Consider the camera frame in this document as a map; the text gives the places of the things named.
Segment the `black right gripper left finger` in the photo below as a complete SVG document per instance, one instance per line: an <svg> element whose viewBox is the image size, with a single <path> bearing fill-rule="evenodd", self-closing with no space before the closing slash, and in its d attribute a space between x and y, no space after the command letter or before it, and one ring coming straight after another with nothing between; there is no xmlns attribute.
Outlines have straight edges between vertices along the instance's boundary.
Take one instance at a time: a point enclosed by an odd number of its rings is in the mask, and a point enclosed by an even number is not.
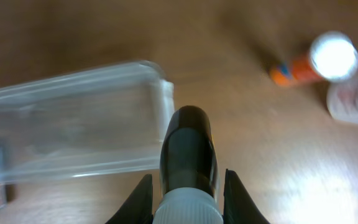
<svg viewBox="0 0 358 224"><path fill-rule="evenodd" d="M106 224L151 224L153 221L152 175L146 174Z"/></svg>

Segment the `white calamine lotion bottle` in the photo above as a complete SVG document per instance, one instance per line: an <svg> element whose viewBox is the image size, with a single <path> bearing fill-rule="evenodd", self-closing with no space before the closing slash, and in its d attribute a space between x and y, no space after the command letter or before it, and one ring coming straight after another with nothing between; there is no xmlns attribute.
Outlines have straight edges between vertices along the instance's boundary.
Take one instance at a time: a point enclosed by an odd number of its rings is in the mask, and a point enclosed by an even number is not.
<svg viewBox="0 0 358 224"><path fill-rule="evenodd" d="M333 119L358 124L358 76L331 84L326 102Z"/></svg>

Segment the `orange bottle white cap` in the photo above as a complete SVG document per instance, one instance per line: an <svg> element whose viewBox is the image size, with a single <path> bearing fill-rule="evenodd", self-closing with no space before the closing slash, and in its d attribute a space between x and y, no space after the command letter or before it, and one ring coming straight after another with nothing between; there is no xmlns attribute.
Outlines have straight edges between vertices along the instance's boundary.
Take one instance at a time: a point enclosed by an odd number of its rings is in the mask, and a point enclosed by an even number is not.
<svg viewBox="0 0 358 224"><path fill-rule="evenodd" d="M350 38L329 31L318 36L306 54L273 67L269 76L276 85L294 86L321 80L340 82L353 77L357 70L358 51Z"/></svg>

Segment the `dark bottle white cap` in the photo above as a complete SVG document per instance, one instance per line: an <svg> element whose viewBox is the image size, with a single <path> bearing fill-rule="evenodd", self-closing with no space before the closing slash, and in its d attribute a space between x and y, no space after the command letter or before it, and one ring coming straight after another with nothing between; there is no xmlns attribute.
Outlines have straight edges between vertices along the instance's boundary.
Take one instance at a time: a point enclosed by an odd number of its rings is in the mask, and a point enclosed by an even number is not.
<svg viewBox="0 0 358 224"><path fill-rule="evenodd" d="M160 155L162 201L154 223L222 223L216 191L219 173L206 113L183 106L169 122Z"/></svg>

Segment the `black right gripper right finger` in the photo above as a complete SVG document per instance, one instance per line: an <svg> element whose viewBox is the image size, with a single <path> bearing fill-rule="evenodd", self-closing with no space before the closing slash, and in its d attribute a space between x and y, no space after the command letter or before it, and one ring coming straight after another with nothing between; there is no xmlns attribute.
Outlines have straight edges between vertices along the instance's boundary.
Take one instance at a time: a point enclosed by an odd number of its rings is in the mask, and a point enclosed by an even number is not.
<svg viewBox="0 0 358 224"><path fill-rule="evenodd" d="M226 169L224 183L224 224L269 224L250 197L237 173Z"/></svg>

